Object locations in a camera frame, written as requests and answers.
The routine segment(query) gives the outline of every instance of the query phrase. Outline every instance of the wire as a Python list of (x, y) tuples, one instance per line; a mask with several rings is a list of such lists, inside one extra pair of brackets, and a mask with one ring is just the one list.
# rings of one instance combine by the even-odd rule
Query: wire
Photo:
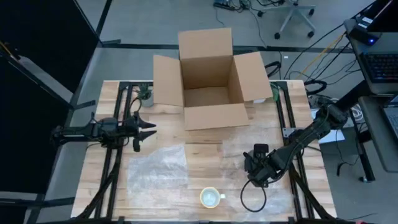
[(336, 49), (337, 45), (341, 42), (341, 40), (343, 40), (343, 38), (341, 38), (341, 39), (335, 44), (335, 46), (333, 47), (333, 49), (332, 49), (331, 51), (329, 51), (329, 52), (322, 58), (322, 60), (321, 60), (321, 61), (319, 62), (319, 64), (317, 65), (316, 69), (315, 69), (314, 71), (312, 71), (310, 77), (312, 77), (314, 74), (317, 74), (317, 75), (318, 75), (318, 73), (319, 73), (321, 70), (323, 70), (326, 66), (328, 66), (328, 64), (329, 64), (333, 59), (330, 59), (330, 60), (326, 63), (326, 65), (322, 66), (322, 68), (319, 69), (319, 70), (317, 71), (317, 69), (319, 68), (319, 66), (322, 64), (323, 60), (324, 60), (325, 58), (327, 58), (327, 56), (329, 56), (330, 53)]
[(325, 72), (326, 69), (336, 60), (336, 58), (344, 51), (344, 49), (349, 45), (349, 42), (337, 53), (337, 55), (331, 60), (331, 62), (322, 70), (321, 73), (319, 73), (313, 80), (316, 80), (319, 78), (323, 72)]
[(243, 188), (242, 188), (242, 190), (241, 190), (241, 203), (242, 203), (243, 207), (244, 207), (247, 211), (249, 211), (249, 212), (260, 212), (260, 211), (266, 206), (266, 203), (267, 203), (267, 194), (266, 194), (266, 191), (264, 190), (264, 187), (263, 187), (263, 186), (261, 186), (261, 190), (262, 190), (262, 193), (264, 193), (264, 203), (262, 204), (261, 208), (259, 208), (259, 209), (257, 209), (257, 210), (251, 210), (250, 208), (248, 208), (248, 207), (244, 204), (243, 199), (242, 199), (243, 191), (244, 191), (244, 189), (246, 188), (246, 186), (250, 183), (250, 181), (252, 181), (252, 179), (249, 179), (249, 180), (243, 185)]
[(129, 142), (130, 142), (130, 138), (127, 138), (127, 142), (123, 145), (123, 147), (127, 146), (129, 144)]
[(138, 107), (138, 109), (137, 109), (136, 111), (138, 112), (138, 111), (141, 109), (142, 101), (141, 101), (140, 98), (135, 97), (135, 98), (131, 101), (131, 103), (130, 103), (130, 107), (129, 107), (129, 114), (130, 114), (130, 116), (131, 116), (131, 106), (132, 106), (132, 104), (133, 104), (136, 100), (139, 101), (139, 107)]
[(306, 74), (304, 74), (304, 73), (302, 73), (300, 71), (291, 71), (291, 72), (289, 72), (289, 80), (291, 78), (291, 74), (294, 74), (294, 73), (302, 74), (303, 76), (305, 76), (307, 78), (310, 78), (310, 76), (308, 76), (308, 75), (306, 75)]
[(213, 6), (213, 8), (214, 8), (214, 10), (216, 11), (216, 20), (220, 23), (220, 24), (222, 24), (223, 25), (223, 27), (225, 27), (225, 24), (224, 24), (224, 22), (221, 22), (219, 19), (218, 19), (218, 11), (217, 11), (217, 7), (215, 7), (215, 6)]
[(1, 47), (10, 55), (10, 57), (14, 58), (8, 48), (0, 41)]
[(346, 65), (344, 65), (340, 70), (338, 70), (337, 72), (335, 72), (335, 73), (333, 73), (333, 74), (331, 74), (331, 75), (329, 75), (329, 76), (327, 76), (327, 77), (325, 77), (325, 78), (320, 78), (319, 80), (325, 80), (325, 79), (327, 79), (327, 78), (330, 78), (330, 77), (332, 77), (332, 76), (335, 76), (335, 75), (337, 75), (338, 73), (340, 73), (345, 67), (347, 67), (348, 65), (350, 65), (349, 66), (349, 68), (347, 68), (346, 70), (345, 70), (345, 72), (351, 72), (351, 71), (348, 71), (350, 68), (352, 68), (354, 65), (355, 65), (355, 62), (356, 62), (356, 59), (354, 59), (353, 61), (350, 61), (348, 64), (346, 64)]
[(325, 49), (323, 49), (322, 50), (322, 52), (320, 52), (319, 54), (318, 54), (318, 56), (317, 57), (315, 57), (305, 68), (304, 68), (304, 70), (302, 71), (302, 73), (305, 73), (306, 71), (307, 71), (307, 69), (313, 64), (313, 63), (315, 63), (331, 46), (333, 46), (333, 45), (335, 45), (335, 47), (336, 47), (336, 45), (338, 44), (338, 42), (339, 41), (341, 41), (341, 39), (343, 38), (343, 36), (344, 36), (344, 34), (341, 34), (340, 36), (338, 36), (337, 37), (337, 39), (336, 40), (334, 40), (331, 44), (329, 44), (329, 46), (327, 46)]
[(356, 218), (349, 218), (349, 219), (345, 219), (345, 220), (346, 220), (346, 221), (351, 221), (351, 220), (356, 220), (356, 219), (359, 219), (359, 218), (365, 218), (365, 217), (369, 217), (369, 216), (371, 216), (371, 215), (378, 215), (378, 213), (377, 213), (377, 212), (374, 212), (374, 213), (370, 213), (370, 214), (363, 215), (363, 216), (360, 216), (360, 217), (356, 217)]
[[(355, 14), (352, 18), (356, 17), (357, 15), (361, 14), (363, 11), (365, 11), (369, 6), (372, 6), (373, 2), (371, 4), (369, 4), (368, 6), (366, 6), (365, 8), (363, 8), (362, 10), (360, 10), (357, 14)], [(307, 47), (306, 49), (304, 49), (303, 51), (300, 52), (300, 54), (294, 59), (294, 61), (290, 64), (289, 68), (286, 71), (286, 74), (284, 76), (284, 79), (286, 79), (287, 74), (289, 73), (290, 69), (292, 68), (293, 64), (299, 59), (299, 57), (306, 51), (308, 51), (310, 48), (312, 48), (315, 44), (319, 43), (319, 41), (321, 41), (323, 38), (325, 38), (327, 35), (331, 34), (333, 31), (339, 29), (340, 27), (342, 27), (343, 24), (338, 25), (337, 27), (335, 27), (334, 29), (332, 29), (331, 31), (327, 32), (325, 35), (323, 35), (322, 37), (320, 37), (317, 41), (315, 41), (315, 43), (313, 43), (311, 46)]]
[(308, 51), (310, 48), (312, 48), (315, 44), (319, 43), (319, 41), (321, 41), (323, 38), (325, 38), (327, 35), (331, 34), (333, 31), (339, 29), (340, 27), (342, 27), (343, 24), (339, 25), (338, 27), (332, 29), (331, 31), (327, 32), (325, 35), (323, 35), (321, 38), (319, 38), (317, 41), (315, 41), (315, 43), (313, 43), (311, 46), (307, 47), (306, 49), (304, 49), (303, 51), (300, 52), (300, 54), (294, 59), (294, 61), (290, 64), (289, 68), (286, 71), (285, 77), (284, 79), (286, 79), (288, 72), (290, 71), (290, 69), (292, 68), (293, 64), (299, 59), (299, 57), (306, 51)]
[(97, 145), (97, 144), (101, 144), (101, 143), (100, 143), (100, 142), (97, 142), (97, 143), (89, 144), (89, 145), (86, 147), (85, 151), (87, 151), (87, 149), (88, 149), (89, 147), (95, 146), (95, 145)]
[[(310, 134), (308, 134), (302, 141), (305, 141), (307, 138), (309, 138), (309, 137), (311, 136), (311, 134), (312, 134), (314, 131), (317, 131), (317, 129), (318, 129), (319, 127), (321, 127), (321, 126), (326, 122), (326, 120), (328, 119), (328, 117), (329, 117), (329, 107), (327, 107), (327, 112), (326, 112), (326, 117), (325, 117), (325, 119), (320, 123), (320, 125), (319, 125), (317, 128), (312, 129), (312, 132), (311, 132)], [(296, 148), (297, 148), (298, 146), (301, 146), (301, 145), (302, 145), (302, 144), (301, 144), (300, 142), (298, 142), (298, 143), (296, 144), (296, 146), (293, 148), (292, 152), (291, 152), (290, 155), (289, 155), (289, 158), (288, 158), (288, 160), (287, 160), (287, 163), (286, 163), (285, 168), (283, 169), (283, 171), (280, 171), (280, 172), (279, 172), (280, 175), (279, 175), (275, 180), (272, 180), (272, 181), (268, 182), (268, 184), (272, 184), (272, 183), (277, 182), (278, 180), (280, 180), (280, 179), (285, 175), (285, 173), (286, 173), (286, 171), (287, 171), (287, 168), (289, 167), (290, 163), (293, 161), (294, 155), (296, 155), (296, 153), (294, 153), (294, 151), (296, 150)]]
[[(251, 1), (248, 1), (248, 3), (249, 3), (249, 7), (250, 7), (251, 9), (253, 9), (252, 4), (251, 4)], [(261, 36), (260, 23), (259, 23), (259, 21), (257, 20), (256, 15), (254, 15), (254, 13), (253, 13), (252, 11), (250, 11), (250, 10), (249, 10), (249, 12), (254, 16), (254, 18), (255, 18), (255, 20), (256, 20), (257, 30), (258, 30), (258, 34), (259, 34), (260, 40), (261, 40), (262, 44), (264, 45), (264, 48), (267, 48), (267, 45), (266, 45), (266, 43), (264, 42), (264, 39), (263, 39), (262, 36)], [(282, 53), (281, 53), (279, 50), (278, 50), (278, 53), (279, 53), (279, 63), (280, 63), (280, 67), (282, 68)], [(280, 79), (280, 80), (282, 79), (282, 74), (280, 73), (280, 69), (279, 69), (279, 79)]]
[[(347, 165), (349, 165), (349, 166), (354, 166), (354, 165), (358, 162), (359, 155), (358, 155), (358, 157), (356, 158), (356, 160), (354, 161), (353, 164), (350, 164), (349, 162), (346, 162), (346, 161), (343, 159), (343, 155), (342, 155), (342, 153), (341, 153), (340, 147), (338, 146), (337, 133), (338, 133), (338, 131), (336, 131), (336, 147), (337, 147), (338, 153), (339, 153), (339, 155), (340, 155), (340, 160), (341, 160), (341, 162), (337, 165), (336, 175), (339, 177), (339, 176), (340, 176), (340, 169), (341, 169), (341, 167), (342, 167), (344, 164), (347, 164)], [(359, 152), (359, 147), (358, 147), (357, 138), (355, 138), (355, 146), (356, 146), (356, 148), (357, 148), (357, 150), (358, 150), (358, 152)]]
[(338, 83), (340, 80), (342, 80), (342, 79), (344, 79), (345, 77), (347, 77), (348, 75), (350, 75), (350, 74), (352, 74), (352, 73), (354, 73), (354, 72), (359, 72), (359, 71), (361, 71), (361, 69), (357, 69), (357, 70), (354, 70), (354, 71), (350, 71), (349, 73), (347, 73), (347, 74), (344, 75), (343, 77), (339, 78), (337, 81), (335, 81), (335, 82), (333, 82), (333, 83), (328, 83), (328, 85), (334, 85), (334, 84)]
[(272, 5), (272, 4), (273, 4), (274, 6), (276, 6), (275, 3), (280, 3), (280, 2), (282, 2), (282, 1), (277, 1), (277, 2), (270, 1), (270, 3), (267, 3), (267, 4), (261, 3), (260, 0), (257, 0), (257, 2), (258, 2), (261, 6), (270, 6), (270, 5)]

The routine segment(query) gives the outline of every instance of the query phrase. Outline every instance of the white cup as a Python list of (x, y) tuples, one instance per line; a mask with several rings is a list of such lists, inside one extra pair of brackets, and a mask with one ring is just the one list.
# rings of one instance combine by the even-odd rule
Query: white cup
[(221, 195), (214, 187), (206, 187), (200, 192), (200, 202), (206, 208), (215, 208), (220, 203)]

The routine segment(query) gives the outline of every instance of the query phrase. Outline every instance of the cardboard box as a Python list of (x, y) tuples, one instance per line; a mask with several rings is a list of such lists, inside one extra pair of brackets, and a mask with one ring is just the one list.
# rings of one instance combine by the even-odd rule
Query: cardboard box
[(245, 101), (272, 97), (259, 52), (233, 56), (231, 29), (178, 34), (180, 60), (154, 55), (154, 102), (184, 107), (185, 129), (248, 125)]

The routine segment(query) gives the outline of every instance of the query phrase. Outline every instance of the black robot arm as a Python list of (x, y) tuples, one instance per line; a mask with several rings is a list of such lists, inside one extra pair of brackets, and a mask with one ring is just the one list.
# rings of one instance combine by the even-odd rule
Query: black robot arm
[(243, 155), (248, 178), (256, 187), (267, 187), (268, 184), (280, 180), (298, 152), (312, 141), (326, 136), (331, 129), (340, 129), (345, 122), (346, 113), (334, 104), (322, 106), (311, 125), (303, 130), (296, 130), (289, 136), (289, 145), (273, 150), (268, 155), (255, 151), (245, 152)]
[(133, 148), (136, 152), (139, 152), (139, 142), (156, 133), (156, 131), (140, 131), (140, 128), (153, 128), (156, 125), (143, 121), (137, 111), (121, 122), (116, 118), (104, 118), (99, 121), (95, 121), (92, 118), (91, 120), (94, 123), (89, 123), (83, 127), (56, 127), (52, 132), (52, 141), (56, 145), (62, 145), (71, 141), (98, 141), (103, 147), (115, 149), (123, 146), (125, 138), (132, 137)]

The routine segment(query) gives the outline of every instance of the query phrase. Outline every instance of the plastic wrap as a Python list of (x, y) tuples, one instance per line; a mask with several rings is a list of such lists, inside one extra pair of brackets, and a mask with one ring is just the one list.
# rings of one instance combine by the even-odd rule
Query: plastic wrap
[(129, 194), (142, 189), (172, 189), (187, 185), (184, 145), (163, 147), (148, 156), (130, 159), (127, 181)]
[[(243, 152), (253, 150), (255, 143), (271, 144), (270, 151), (274, 145), (270, 141), (270, 135), (274, 134), (274, 130), (262, 127), (262, 124), (252, 124), (241, 128), (239, 131), (231, 134), (229, 139), (223, 141), (221, 147), (221, 173), (224, 178), (225, 185), (229, 189), (238, 189), (234, 192), (224, 192), (223, 199), (229, 207), (233, 209), (230, 220), (232, 222), (266, 222), (277, 220), (279, 216), (292, 214), (293, 211), (293, 195), (290, 191), (288, 175), (283, 177), (276, 183), (270, 184), (265, 189), (267, 194), (267, 203), (264, 209), (258, 213), (247, 211), (241, 204), (240, 190), (248, 180), (247, 173), (244, 171)], [(264, 194), (260, 188), (249, 184), (243, 192), (243, 201), (247, 207), (257, 210), (264, 202)]]

